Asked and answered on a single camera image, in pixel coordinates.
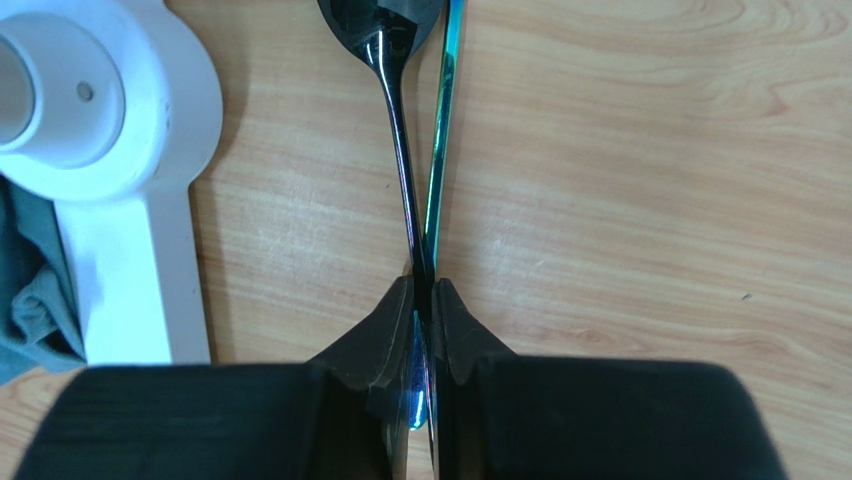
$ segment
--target wood grain surface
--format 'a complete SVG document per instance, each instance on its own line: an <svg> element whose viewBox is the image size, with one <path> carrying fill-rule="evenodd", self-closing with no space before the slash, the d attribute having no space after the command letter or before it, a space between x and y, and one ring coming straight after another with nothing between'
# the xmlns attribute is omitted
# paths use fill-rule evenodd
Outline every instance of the wood grain surface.
<svg viewBox="0 0 852 480"><path fill-rule="evenodd" d="M225 93L192 190L216 358L305 360L406 265L378 82L314 1L168 4ZM725 365L791 477L852 472L850 20L841 0L471 0L440 275L520 352ZM421 197L440 37L406 77ZM0 475L64 382L0 389Z"/></svg>

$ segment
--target gray cloth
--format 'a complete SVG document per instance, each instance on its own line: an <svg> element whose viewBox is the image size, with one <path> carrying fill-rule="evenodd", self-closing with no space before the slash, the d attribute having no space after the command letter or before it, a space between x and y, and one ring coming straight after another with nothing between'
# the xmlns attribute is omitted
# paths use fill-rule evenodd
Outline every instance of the gray cloth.
<svg viewBox="0 0 852 480"><path fill-rule="evenodd" d="M0 384L85 364L53 205L0 177Z"/></svg>

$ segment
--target white plastic stand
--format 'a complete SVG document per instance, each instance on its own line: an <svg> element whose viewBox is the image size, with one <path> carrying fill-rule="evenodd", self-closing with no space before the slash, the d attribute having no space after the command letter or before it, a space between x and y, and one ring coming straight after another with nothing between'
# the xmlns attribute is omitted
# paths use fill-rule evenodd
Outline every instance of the white plastic stand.
<svg viewBox="0 0 852 480"><path fill-rule="evenodd" d="M203 46L161 0L3 0L0 67L4 43L32 113L0 129L0 173L55 201L88 363L209 362L187 195L222 127Z"/></svg>

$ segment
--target iridescent spoon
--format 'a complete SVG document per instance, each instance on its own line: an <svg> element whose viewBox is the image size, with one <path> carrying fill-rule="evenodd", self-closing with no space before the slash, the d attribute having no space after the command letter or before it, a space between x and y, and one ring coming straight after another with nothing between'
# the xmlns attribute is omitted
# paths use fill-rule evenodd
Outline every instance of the iridescent spoon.
<svg viewBox="0 0 852 480"><path fill-rule="evenodd" d="M331 31L353 55L379 77L393 130L399 184L405 208L408 249L414 276L415 306L429 317L434 267L428 265L420 233L411 153L402 108L402 72L429 36L442 0L318 0Z"/></svg>
<svg viewBox="0 0 852 480"><path fill-rule="evenodd" d="M444 57L441 62L441 84L438 90L438 108L435 114L435 141L432 150L432 176L429 181L429 203L426 206L426 225L423 229L423 247L426 252L429 276L435 278L438 266L438 243L441 233L441 203L444 195L444 171L447 160L447 145L450 138L450 119L453 113L453 99L456 91L456 67L461 43L462 21L464 20L464 0L449 0L447 4L447 25L444 33ZM415 354L421 362L415 361L411 395L411 414L409 427L416 430L423 426L431 412L429 395L429 361L426 345L421 338L415 339Z"/></svg>

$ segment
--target black spoon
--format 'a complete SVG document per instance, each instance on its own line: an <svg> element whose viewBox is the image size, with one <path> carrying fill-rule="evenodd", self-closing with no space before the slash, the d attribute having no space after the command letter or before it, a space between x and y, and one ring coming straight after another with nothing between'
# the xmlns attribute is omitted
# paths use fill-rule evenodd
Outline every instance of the black spoon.
<svg viewBox="0 0 852 480"><path fill-rule="evenodd" d="M402 108L402 72L423 45L441 13L445 0L318 0L334 35L353 55L379 77L393 129L399 184L405 207L408 249L421 317L429 317L434 269L423 248L417 195L411 170L411 152Z"/></svg>

